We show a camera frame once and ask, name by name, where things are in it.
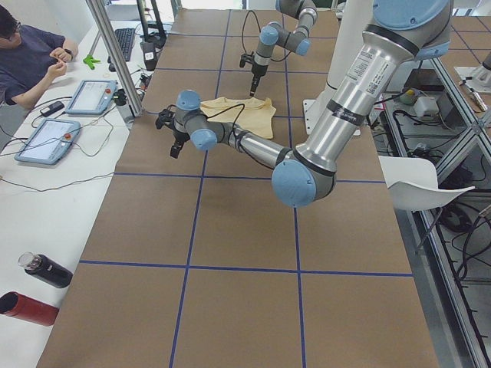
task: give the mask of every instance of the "dark t-shirt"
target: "dark t-shirt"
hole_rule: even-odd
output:
[[[5,99],[9,105],[15,104],[12,97],[33,88],[48,67],[56,64],[49,54],[64,43],[63,36],[29,25],[22,25],[20,34],[22,42],[18,47],[0,48],[0,101]]]

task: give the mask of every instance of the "floor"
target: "floor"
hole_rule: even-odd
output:
[[[25,110],[17,105],[0,106],[0,152],[24,121]]]

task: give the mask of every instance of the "label sticker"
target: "label sticker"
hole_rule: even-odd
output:
[[[377,97],[395,69],[394,63],[362,50],[348,71],[347,77],[358,85],[360,90]]]

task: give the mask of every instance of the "hand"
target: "hand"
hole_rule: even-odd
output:
[[[50,52],[49,56],[64,61],[65,63],[71,61],[71,55],[63,48],[55,48],[52,52]]]
[[[63,61],[51,65],[46,72],[46,75],[52,79],[61,77],[67,72],[67,65]]]

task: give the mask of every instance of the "bottle cap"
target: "bottle cap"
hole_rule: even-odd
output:
[[[26,270],[31,269],[29,267],[31,263],[36,259],[36,256],[31,252],[27,251],[18,258],[18,265],[25,268]]]

